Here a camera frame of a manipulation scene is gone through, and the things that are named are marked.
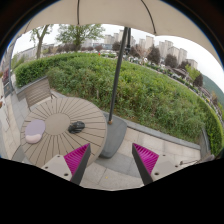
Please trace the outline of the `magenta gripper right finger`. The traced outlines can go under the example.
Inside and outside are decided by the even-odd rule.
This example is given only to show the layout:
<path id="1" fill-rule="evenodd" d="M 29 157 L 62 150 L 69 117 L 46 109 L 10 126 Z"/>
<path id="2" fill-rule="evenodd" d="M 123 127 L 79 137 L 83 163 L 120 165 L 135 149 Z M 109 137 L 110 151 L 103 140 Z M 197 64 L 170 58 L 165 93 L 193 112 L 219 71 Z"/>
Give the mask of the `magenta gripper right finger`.
<path id="1" fill-rule="evenodd" d="M 132 144 L 132 154 L 144 185 L 180 169 L 180 166 L 168 155 L 157 154 L 136 143 Z"/>

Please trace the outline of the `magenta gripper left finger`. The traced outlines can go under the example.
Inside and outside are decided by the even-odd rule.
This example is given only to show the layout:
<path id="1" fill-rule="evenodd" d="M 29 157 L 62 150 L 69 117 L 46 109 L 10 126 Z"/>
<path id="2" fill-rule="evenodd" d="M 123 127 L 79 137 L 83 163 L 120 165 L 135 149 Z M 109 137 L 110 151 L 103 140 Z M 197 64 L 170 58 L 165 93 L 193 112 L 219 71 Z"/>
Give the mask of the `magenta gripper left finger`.
<path id="1" fill-rule="evenodd" d="M 54 156 L 42 169 L 79 185 L 86 169 L 90 153 L 90 144 L 86 144 L 65 156 Z"/>

